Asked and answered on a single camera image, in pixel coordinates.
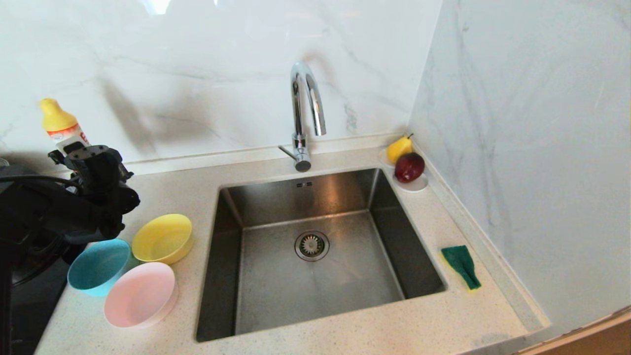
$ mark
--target yellow bowl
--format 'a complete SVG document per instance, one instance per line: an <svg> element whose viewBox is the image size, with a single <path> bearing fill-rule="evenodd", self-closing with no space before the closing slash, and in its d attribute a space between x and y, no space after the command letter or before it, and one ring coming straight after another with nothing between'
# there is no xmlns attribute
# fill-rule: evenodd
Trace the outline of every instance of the yellow bowl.
<svg viewBox="0 0 631 355"><path fill-rule="evenodd" d="M185 215L160 216L142 227L131 244L134 257L142 262L173 264L193 246L191 220Z"/></svg>

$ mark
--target yellow pear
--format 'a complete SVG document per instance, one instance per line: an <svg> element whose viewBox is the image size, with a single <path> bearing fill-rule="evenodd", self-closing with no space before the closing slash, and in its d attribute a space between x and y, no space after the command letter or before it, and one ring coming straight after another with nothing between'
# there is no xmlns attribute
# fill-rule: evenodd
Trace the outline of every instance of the yellow pear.
<svg viewBox="0 0 631 355"><path fill-rule="evenodd" d="M409 136L403 136L388 146L386 152L388 160L390 160L392 164L396 164L396 161L399 160L400 156L403 154L412 152L412 140L410 139L412 135L414 135L414 133Z"/></svg>

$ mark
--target faucet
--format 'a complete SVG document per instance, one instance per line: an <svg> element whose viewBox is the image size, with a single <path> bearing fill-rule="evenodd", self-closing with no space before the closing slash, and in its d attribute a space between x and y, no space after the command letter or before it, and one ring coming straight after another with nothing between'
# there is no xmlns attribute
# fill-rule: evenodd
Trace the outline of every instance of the faucet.
<svg viewBox="0 0 631 355"><path fill-rule="evenodd" d="M316 136L326 134L326 125L324 123L324 112L322 111L322 99L320 91L317 88L314 74L307 63L297 61L292 66L290 75L290 83L292 86L292 104L293 104L293 123L295 132L292 135L293 153L289 152L282 145L278 148L289 155L293 160L293 165L297 171L305 172L311 168L311 159L309 157L309 149L307 148L307 135L302 131L302 107L300 100L300 83L306 85L306 91L309 97L309 105L311 106L311 116L314 119L314 131Z"/></svg>

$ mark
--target cable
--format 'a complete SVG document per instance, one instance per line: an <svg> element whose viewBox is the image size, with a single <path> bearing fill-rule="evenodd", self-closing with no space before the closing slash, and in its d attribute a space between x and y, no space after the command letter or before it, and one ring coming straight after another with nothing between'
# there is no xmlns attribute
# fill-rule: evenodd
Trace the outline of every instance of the cable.
<svg viewBox="0 0 631 355"><path fill-rule="evenodd" d="M21 180L48 180L54 181L56 183L66 184L70 186L74 186L81 191L81 185L75 183L74 181L62 179L61 177L54 177L48 175L34 175L34 174L26 174L26 175L12 175L12 176L0 176L0 183L8 183L13 181L21 181Z"/></svg>

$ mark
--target apple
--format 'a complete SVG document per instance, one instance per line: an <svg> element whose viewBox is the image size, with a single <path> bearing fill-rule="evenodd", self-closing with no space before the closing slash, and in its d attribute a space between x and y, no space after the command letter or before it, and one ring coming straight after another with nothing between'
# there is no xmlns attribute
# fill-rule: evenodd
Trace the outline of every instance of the apple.
<svg viewBox="0 0 631 355"><path fill-rule="evenodd" d="M402 155L394 167L394 175L401 183L410 183L418 179L425 170L425 161L423 157L416 153L407 153Z"/></svg>

